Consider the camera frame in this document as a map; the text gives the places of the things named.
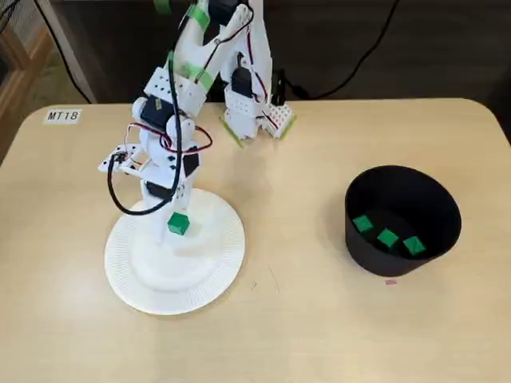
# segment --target red wire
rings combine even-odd
[[[153,128],[151,128],[147,125],[144,125],[144,124],[139,124],[137,122],[133,122],[131,125],[135,125],[138,128],[141,128],[141,129],[147,130],[151,133],[157,134],[158,136],[160,136],[160,146],[163,149],[165,149],[168,152],[174,153],[174,154],[177,153],[176,150],[172,149],[172,140],[166,133],[159,132],[156,129],[153,129]],[[207,143],[206,145],[201,146],[200,148],[197,148],[197,149],[190,149],[187,151],[183,151],[183,154],[195,154],[198,152],[202,152],[203,150],[206,150],[206,149],[210,148],[211,146],[213,146],[213,139],[204,128],[201,128],[200,126],[196,126],[195,130],[203,133],[208,138],[209,143]]]
[[[248,47],[248,56],[250,57],[250,65],[254,65],[254,55],[252,53],[252,41],[250,39],[250,32],[247,33],[247,47]],[[266,87],[264,86],[263,80],[261,80],[260,75],[254,71],[255,76],[257,77],[257,81],[260,83],[261,88],[263,88],[264,91],[264,102],[266,103],[268,101],[268,92],[266,90]]]
[[[275,128],[276,128],[277,130],[279,130],[279,127],[278,127],[278,126],[277,126],[277,124],[276,124],[276,123],[275,123],[275,122],[271,119],[271,117],[270,117],[270,116],[268,116],[265,112],[263,112],[263,115],[264,115],[264,116],[265,116],[265,117],[266,117],[266,118],[267,118],[267,119],[271,122],[271,124],[272,124],[273,126],[275,126]]]
[[[250,65],[254,65],[254,56],[252,55],[252,43],[250,40],[250,31],[247,33],[248,56],[250,57]]]

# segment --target black cable on floor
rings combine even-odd
[[[18,3],[21,0],[14,0],[12,3],[10,3],[8,6],[6,6],[2,12],[0,12],[0,19],[2,19],[7,14],[7,19],[4,22],[2,28],[0,29],[0,34],[3,33],[4,30],[6,30],[7,25],[10,22],[10,19],[13,17],[13,13],[16,10],[16,6],[18,6]]]
[[[331,96],[332,94],[334,93],[337,93],[339,90],[341,90],[342,88],[344,88],[346,85],[348,85],[350,83],[351,80],[353,80],[353,78],[355,77],[355,75],[357,74],[358,70],[360,69],[360,67],[362,66],[362,64],[364,63],[365,60],[367,60],[367,58],[379,47],[379,45],[381,44],[383,38],[385,37],[386,35],[386,32],[387,30],[389,29],[390,27],[390,23],[392,22],[392,17],[394,16],[394,13],[396,11],[396,8],[398,8],[398,5],[399,5],[399,2],[401,0],[394,0],[394,3],[392,4],[392,7],[390,8],[390,11],[389,11],[389,14],[388,16],[386,17],[386,20],[385,22],[383,23],[383,27],[382,29],[380,30],[380,34],[378,35],[378,38],[376,39],[376,41],[373,43],[373,45],[360,57],[360,59],[358,60],[357,64],[355,65],[355,67],[353,68],[353,70],[351,71],[351,73],[348,75],[348,77],[346,77],[346,79],[344,79],[343,82],[341,82],[339,85],[337,85],[335,88],[333,88],[332,90],[329,90],[327,92],[324,92],[324,93],[321,93],[319,94],[318,96],[314,96],[312,97],[311,94],[303,87],[299,86],[299,85],[293,85],[289,79],[285,78],[285,81],[286,83],[291,87],[291,91],[293,92],[293,94],[295,94],[295,96],[297,96],[299,99],[302,99],[302,100],[319,100],[319,99],[322,99],[322,98],[325,98],[325,97],[328,97],[328,96]]]
[[[67,63],[67,60],[65,59],[65,55],[64,55],[64,52],[62,51],[62,47],[61,47],[60,43],[58,42],[57,36],[55,35],[55,32],[53,31],[53,29],[52,29],[52,27],[50,25],[50,22],[48,21],[48,18],[46,17],[46,15],[43,12],[41,6],[39,5],[39,1],[38,0],[34,0],[34,4],[35,4],[36,8],[38,9],[39,14],[41,15],[42,19],[44,20],[44,22],[46,24],[46,27],[50,31],[51,37],[52,37],[53,41],[55,42],[55,46],[57,47],[57,50],[58,50],[59,54],[61,55],[62,62],[64,62],[65,71],[67,72],[67,74],[69,76],[69,79],[73,83],[74,88],[80,93],[80,95],[83,98],[85,98],[85,100],[89,104],[92,104],[90,99],[87,97],[87,95],[84,93],[84,91],[81,90],[80,86],[78,86],[78,83],[75,81],[73,73],[71,72],[71,69],[70,69],[70,67],[69,67],[69,65]]]

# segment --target green cube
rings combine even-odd
[[[361,233],[365,233],[373,228],[373,224],[370,222],[369,218],[367,218],[367,215],[360,215],[353,219],[353,223]]]
[[[418,237],[409,237],[403,241],[405,246],[408,248],[408,251],[412,255],[417,255],[422,253],[426,247],[422,244],[421,240]]]
[[[386,245],[389,249],[398,241],[399,237],[389,229],[383,229],[378,236],[378,241]]]
[[[190,220],[184,214],[174,213],[167,222],[168,229],[178,235],[184,235],[190,226]]]

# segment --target black bowl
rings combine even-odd
[[[381,276],[404,275],[444,255],[461,233],[452,195],[433,178],[403,166],[359,175],[347,190],[345,208],[351,256]]]

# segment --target beige table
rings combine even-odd
[[[120,216],[96,167],[128,105],[84,106],[78,125],[23,124],[0,168],[0,381],[511,381],[511,152],[471,101],[293,103],[283,142],[241,150],[218,121],[197,187],[238,211],[247,253],[228,292],[158,318],[109,288],[104,245]],[[405,164],[458,201],[457,246],[386,286],[347,254],[343,198],[366,168]],[[126,204],[139,184],[118,176]]]

